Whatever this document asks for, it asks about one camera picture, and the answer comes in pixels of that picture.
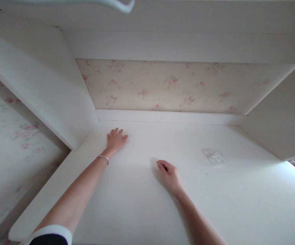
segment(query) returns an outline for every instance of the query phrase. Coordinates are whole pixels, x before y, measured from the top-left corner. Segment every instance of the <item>white desk surface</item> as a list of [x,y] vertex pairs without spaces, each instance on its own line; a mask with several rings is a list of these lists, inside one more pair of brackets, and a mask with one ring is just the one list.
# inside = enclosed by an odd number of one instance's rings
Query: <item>white desk surface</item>
[[[189,244],[180,209],[159,183],[158,159],[178,167],[185,189],[229,244],[295,244],[295,167],[239,127],[129,121],[95,125],[13,225],[11,240],[32,233],[116,127],[129,132],[129,143],[110,161],[74,244]],[[211,166],[203,148],[218,149],[227,163]]]

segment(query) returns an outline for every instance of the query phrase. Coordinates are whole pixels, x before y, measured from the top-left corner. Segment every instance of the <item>hand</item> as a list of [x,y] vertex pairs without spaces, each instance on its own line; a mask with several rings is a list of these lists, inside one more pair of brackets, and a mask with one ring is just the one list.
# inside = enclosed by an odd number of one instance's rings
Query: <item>hand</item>
[[118,150],[120,150],[125,145],[128,135],[122,138],[122,132],[122,129],[118,132],[118,128],[116,128],[115,130],[111,130],[110,134],[107,135],[107,148],[103,151],[102,155],[110,159]]
[[179,177],[178,169],[174,165],[163,160],[157,161],[157,164],[167,189],[178,198],[181,193],[185,192]]

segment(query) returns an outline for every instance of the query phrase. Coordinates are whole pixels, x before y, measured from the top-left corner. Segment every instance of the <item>forearm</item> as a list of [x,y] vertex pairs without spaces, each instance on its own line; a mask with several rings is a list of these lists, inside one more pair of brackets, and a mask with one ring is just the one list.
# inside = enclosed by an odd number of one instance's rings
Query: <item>forearm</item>
[[[101,154],[111,159],[114,151],[106,149]],[[74,234],[85,207],[97,188],[106,166],[106,160],[96,158],[65,191],[36,230],[54,224],[64,226]]]
[[186,192],[182,191],[175,195],[175,197],[185,213],[196,244],[227,245],[226,241],[203,216]]

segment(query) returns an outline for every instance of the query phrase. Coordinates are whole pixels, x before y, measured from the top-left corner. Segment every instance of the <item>black sleeve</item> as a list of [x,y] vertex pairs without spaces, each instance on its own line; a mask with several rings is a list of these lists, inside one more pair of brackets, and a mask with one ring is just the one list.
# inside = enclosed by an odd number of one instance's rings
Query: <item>black sleeve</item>
[[57,234],[45,234],[34,238],[29,245],[68,245],[66,239]]

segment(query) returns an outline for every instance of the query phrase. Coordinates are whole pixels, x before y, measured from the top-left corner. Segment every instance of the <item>white shelf edge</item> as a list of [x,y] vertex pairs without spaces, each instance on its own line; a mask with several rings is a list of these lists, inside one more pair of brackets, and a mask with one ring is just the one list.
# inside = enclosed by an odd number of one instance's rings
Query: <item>white shelf edge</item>
[[238,126],[245,115],[96,109],[99,120]]

